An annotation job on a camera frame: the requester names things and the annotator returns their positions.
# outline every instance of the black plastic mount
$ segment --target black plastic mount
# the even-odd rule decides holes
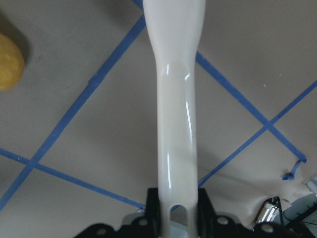
[[[105,224],[94,224],[75,238],[158,238],[160,205],[157,188],[149,188],[145,214],[118,231]],[[200,238],[299,238],[286,228],[270,222],[257,224],[251,231],[230,217],[216,214],[205,189],[198,190],[198,233]]]

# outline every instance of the beige floor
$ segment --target beige floor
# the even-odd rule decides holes
[[[0,31],[26,58],[21,82],[0,93],[0,237],[117,228],[157,186],[156,72],[142,14],[130,0],[0,2]],[[316,1],[208,0],[199,52],[225,77],[196,64],[199,179],[233,158],[203,187],[216,211],[247,225],[265,199],[308,194],[302,181],[316,173]],[[67,111],[106,60],[100,86]],[[256,137],[259,115],[272,120],[293,100],[274,124],[284,137]],[[298,161],[285,139],[308,160],[294,180],[282,180]]]

